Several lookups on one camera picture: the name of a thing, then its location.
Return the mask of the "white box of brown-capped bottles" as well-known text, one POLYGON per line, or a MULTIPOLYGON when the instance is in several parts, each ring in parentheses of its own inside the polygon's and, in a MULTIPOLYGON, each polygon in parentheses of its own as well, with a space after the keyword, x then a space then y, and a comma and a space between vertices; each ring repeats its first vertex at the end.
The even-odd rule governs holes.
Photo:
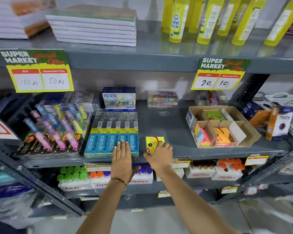
POLYGON ((193 160, 187 168, 184 168, 186 178, 210 178, 216 170, 215 160, 193 160))

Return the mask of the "large yellow green price sign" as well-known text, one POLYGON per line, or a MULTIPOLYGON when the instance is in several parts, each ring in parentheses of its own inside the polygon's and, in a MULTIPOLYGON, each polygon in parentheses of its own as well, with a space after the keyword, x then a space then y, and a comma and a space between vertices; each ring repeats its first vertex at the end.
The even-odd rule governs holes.
POLYGON ((74 91, 68 59, 61 49, 0 49, 16 93, 74 91))

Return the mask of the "orange flat box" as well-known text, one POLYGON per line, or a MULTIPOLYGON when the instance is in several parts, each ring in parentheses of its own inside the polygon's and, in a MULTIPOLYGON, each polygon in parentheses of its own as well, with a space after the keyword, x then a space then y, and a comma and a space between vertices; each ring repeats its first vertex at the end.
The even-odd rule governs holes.
POLYGON ((258 110, 250 116, 249 122, 254 127, 265 127, 269 123, 271 110, 258 110))

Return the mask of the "person's right forearm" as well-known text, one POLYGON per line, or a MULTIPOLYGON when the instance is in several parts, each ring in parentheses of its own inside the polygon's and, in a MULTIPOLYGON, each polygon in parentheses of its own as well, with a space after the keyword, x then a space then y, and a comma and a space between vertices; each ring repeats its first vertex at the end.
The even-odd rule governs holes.
POLYGON ((154 167, 190 234, 239 234, 169 165, 154 167))

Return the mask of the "green sticky note pad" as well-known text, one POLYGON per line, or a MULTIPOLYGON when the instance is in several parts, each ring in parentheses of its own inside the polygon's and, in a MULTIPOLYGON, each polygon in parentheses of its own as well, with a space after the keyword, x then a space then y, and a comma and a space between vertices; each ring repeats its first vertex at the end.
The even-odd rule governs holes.
POLYGON ((206 115, 210 121, 226 121, 227 119, 219 110, 203 110, 203 113, 206 115))

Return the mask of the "orange sticky note pad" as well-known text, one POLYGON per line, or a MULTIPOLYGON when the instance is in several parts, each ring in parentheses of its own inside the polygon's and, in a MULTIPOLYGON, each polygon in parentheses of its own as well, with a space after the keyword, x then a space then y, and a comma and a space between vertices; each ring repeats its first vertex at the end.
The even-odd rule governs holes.
POLYGON ((216 140, 214 145, 216 147, 231 147, 235 145, 235 140, 232 137, 228 128, 213 128, 214 132, 216 133, 216 140))

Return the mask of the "row of blue pencil boxes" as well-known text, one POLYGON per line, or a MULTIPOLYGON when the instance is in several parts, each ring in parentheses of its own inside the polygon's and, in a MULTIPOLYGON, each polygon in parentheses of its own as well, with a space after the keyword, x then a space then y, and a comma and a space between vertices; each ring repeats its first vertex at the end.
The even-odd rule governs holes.
POLYGON ((110 157, 122 140, 129 143, 132 156, 139 156, 138 113, 99 111, 95 114, 84 156, 110 157))

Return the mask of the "person's left hand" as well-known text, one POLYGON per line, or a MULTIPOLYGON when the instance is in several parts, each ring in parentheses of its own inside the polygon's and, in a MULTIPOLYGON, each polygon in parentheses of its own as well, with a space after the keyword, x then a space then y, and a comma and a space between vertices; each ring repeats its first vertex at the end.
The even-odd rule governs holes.
POLYGON ((126 141, 126 158, 120 159, 121 141, 117 142, 117 160, 111 165, 111 180, 127 185, 132 179, 132 156, 129 143, 126 141))

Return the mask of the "stack of white orange books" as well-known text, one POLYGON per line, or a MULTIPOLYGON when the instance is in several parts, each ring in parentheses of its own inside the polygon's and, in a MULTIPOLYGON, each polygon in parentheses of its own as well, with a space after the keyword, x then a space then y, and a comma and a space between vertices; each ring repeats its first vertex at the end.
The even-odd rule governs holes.
POLYGON ((29 39, 49 28, 55 0, 0 0, 0 39, 29 39))

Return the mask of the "person's right hand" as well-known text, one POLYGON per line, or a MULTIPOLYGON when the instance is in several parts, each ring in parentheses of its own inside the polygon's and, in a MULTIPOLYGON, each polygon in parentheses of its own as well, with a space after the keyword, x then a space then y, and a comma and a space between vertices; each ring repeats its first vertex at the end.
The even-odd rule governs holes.
POLYGON ((156 173, 161 173, 165 169, 172 169, 173 147, 169 143, 162 145, 159 141, 153 153, 154 161, 147 161, 156 173))

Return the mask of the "pile of pastel highlighter packs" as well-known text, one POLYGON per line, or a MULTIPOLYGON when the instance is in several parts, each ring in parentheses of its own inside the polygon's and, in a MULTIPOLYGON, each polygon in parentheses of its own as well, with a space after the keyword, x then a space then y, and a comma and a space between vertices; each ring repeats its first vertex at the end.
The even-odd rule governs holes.
POLYGON ((38 160, 47 158, 79 158, 92 118, 84 107, 68 105, 62 110, 54 104, 55 112, 48 112, 42 104, 36 104, 31 118, 23 122, 30 129, 23 144, 13 155, 19 160, 38 160))

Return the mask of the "grey metal shelf rack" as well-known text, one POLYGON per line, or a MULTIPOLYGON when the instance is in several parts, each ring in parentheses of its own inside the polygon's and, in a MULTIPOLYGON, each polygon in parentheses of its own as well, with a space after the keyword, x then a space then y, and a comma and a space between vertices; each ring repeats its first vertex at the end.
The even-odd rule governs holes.
MULTIPOLYGON (((137 95, 136 110, 139 122, 140 155, 134 162, 146 162, 142 154, 145 150, 145 136, 164 136, 174 147, 175 157, 188 157, 195 160, 210 160, 225 157, 248 157, 251 154, 266 154, 277 157, 263 168, 257 169, 237 182, 211 181, 210 178, 187 182, 194 189, 208 189, 203 197, 211 203, 219 203, 235 197, 242 189, 257 183, 289 182, 286 178, 277 181, 281 175, 277 170, 293 162, 293 136, 285 141, 269 142, 264 138, 264 130, 257 129, 261 137, 249 148, 197 149, 186 124, 185 117, 190 106, 195 106, 195 92, 189 90, 202 58, 244 58, 251 63, 242 78, 241 86, 233 89, 229 105, 240 110, 243 104, 255 99, 262 85, 274 74, 282 78, 277 86, 270 87, 277 93, 285 89, 285 83, 293 83, 293 36, 285 35, 276 47, 264 44, 270 30, 255 28, 243 46, 231 44, 234 32, 227 36, 213 34, 208 45, 196 43, 196 35, 185 33, 185 39, 175 44, 168 41, 168 34, 160 30, 158 21, 139 20, 137 22, 137 47, 100 46, 80 43, 59 42, 51 29, 43 31, 33 39, 0 39, 0 49, 61 49, 69 62, 75 91, 86 89, 101 91, 104 86, 135 86, 137 95), (149 108, 148 90, 174 91, 179 100, 172 108, 149 108), (238 186, 236 193, 221 194, 226 186, 238 186)), ((12 88, 5 60, 0 56, 0 94, 12 88)), ((32 217, 83 216, 96 203, 81 201, 82 197, 98 196, 103 191, 63 192, 57 188, 56 174, 59 167, 83 165, 84 162, 111 161, 110 157, 47 158, 19 160, 13 157, 18 145, 29 129, 23 122, 31 117, 30 111, 39 103, 44 93, 36 96, 23 93, 3 113, 4 123, 20 138, 20 141, 0 139, 0 167, 15 175, 20 182, 33 185, 45 195, 42 207, 32 217)))

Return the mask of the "small yellow box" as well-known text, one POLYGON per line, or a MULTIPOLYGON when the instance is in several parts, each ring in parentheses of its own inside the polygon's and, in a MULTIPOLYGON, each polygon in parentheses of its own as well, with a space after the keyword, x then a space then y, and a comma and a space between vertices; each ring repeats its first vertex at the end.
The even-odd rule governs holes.
POLYGON ((162 141, 162 145, 165 144, 164 137, 145 137, 146 151, 148 154, 154 153, 159 141, 162 141))

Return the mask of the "white box of red-orange-capped bottles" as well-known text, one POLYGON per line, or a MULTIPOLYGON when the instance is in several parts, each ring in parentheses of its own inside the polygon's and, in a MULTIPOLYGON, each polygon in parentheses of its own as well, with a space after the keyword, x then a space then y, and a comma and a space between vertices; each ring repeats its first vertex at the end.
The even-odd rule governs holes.
POLYGON ((215 173, 211 176, 214 181, 237 181, 243 176, 245 165, 239 158, 218 159, 215 165, 215 173))

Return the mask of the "white blue pastel box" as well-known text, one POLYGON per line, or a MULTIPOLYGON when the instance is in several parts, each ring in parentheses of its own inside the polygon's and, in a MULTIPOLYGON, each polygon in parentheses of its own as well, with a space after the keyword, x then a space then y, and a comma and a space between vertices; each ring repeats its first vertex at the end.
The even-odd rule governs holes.
POLYGON ((105 109, 116 108, 116 109, 126 109, 126 108, 136 108, 136 93, 103 93, 103 101, 105 104, 105 109))

